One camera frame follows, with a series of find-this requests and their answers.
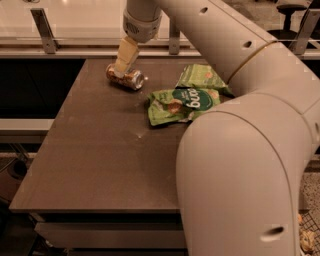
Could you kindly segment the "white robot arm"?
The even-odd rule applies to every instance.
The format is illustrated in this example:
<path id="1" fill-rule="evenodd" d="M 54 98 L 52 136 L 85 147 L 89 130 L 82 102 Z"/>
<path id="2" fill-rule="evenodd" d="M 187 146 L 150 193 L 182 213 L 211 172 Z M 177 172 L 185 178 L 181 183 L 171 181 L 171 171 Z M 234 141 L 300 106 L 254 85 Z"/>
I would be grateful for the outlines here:
<path id="1" fill-rule="evenodd" d="M 126 0 L 118 73 L 162 14 L 236 96 L 193 121 L 179 145 L 189 256 L 299 256 L 300 181 L 319 146 L 317 76 L 223 0 Z"/>

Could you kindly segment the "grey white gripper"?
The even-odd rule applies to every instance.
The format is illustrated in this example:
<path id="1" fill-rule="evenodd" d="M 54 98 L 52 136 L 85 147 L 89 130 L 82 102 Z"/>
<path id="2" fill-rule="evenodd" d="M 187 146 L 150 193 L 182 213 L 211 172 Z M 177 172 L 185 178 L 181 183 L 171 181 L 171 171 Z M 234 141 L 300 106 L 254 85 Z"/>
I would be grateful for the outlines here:
<path id="1" fill-rule="evenodd" d="M 128 35 L 121 39 L 117 59 L 115 62 L 115 75 L 123 78 L 139 55 L 138 43 L 146 43 L 153 39 L 159 31 L 162 14 L 156 11 L 150 18 L 145 14 L 139 17 L 125 9 L 123 12 L 123 29 Z"/>

